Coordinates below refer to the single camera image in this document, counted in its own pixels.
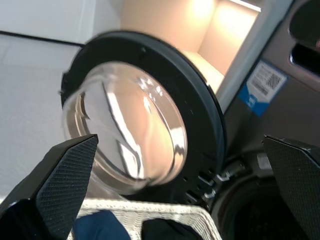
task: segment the laundry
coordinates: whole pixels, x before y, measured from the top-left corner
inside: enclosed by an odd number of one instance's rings
[[[166,219],[152,219],[142,223],[143,240],[202,240],[190,226]]]
[[[130,240],[127,230],[109,210],[82,216],[72,228],[75,240]]]

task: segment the black cloth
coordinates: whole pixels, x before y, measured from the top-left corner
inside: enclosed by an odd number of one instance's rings
[[[152,219],[142,223],[143,240],[202,240],[190,226],[166,219]]]

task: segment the barcode label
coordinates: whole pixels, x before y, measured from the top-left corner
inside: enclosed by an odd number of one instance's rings
[[[258,102],[269,103],[286,80],[286,75],[260,61],[249,77],[247,87]]]

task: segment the blue sticker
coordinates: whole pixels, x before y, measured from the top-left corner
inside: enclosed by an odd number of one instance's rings
[[[260,60],[238,97],[260,117],[288,77]]]

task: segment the qr code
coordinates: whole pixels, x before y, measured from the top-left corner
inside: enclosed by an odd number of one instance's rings
[[[268,90],[259,82],[257,78],[252,81],[252,85],[255,86],[257,90],[259,90],[263,95],[268,95]]]
[[[269,79],[266,81],[266,85],[272,88],[272,90],[274,90],[279,85],[280,81],[281,81],[281,77],[275,74],[272,74],[269,77]]]

